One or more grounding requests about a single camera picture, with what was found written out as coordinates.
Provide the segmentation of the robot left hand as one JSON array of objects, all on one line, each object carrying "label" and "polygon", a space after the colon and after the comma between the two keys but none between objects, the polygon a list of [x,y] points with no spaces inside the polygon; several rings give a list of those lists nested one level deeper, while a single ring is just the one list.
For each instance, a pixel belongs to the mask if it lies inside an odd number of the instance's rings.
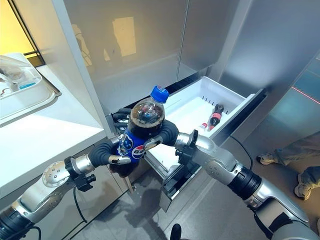
[{"label": "robot left hand", "polygon": [[[131,108],[120,108],[118,112],[112,115],[113,125],[118,133],[119,139],[128,126]],[[128,177],[139,165],[131,162],[128,157],[117,154],[118,142],[112,142],[110,139],[103,141],[95,146],[88,154],[91,164],[97,168],[99,166],[109,165],[112,173],[117,173],[121,178]]]}]

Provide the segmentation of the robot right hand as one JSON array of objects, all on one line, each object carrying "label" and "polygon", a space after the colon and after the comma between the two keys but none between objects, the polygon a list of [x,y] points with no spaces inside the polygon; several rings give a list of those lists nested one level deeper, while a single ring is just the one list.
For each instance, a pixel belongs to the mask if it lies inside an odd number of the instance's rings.
[{"label": "robot right hand", "polygon": [[162,122],[162,127],[160,128],[160,132],[148,139],[143,147],[145,151],[148,151],[156,146],[163,144],[169,147],[174,147],[179,135],[179,130],[174,123],[169,120],[164,120]]}]

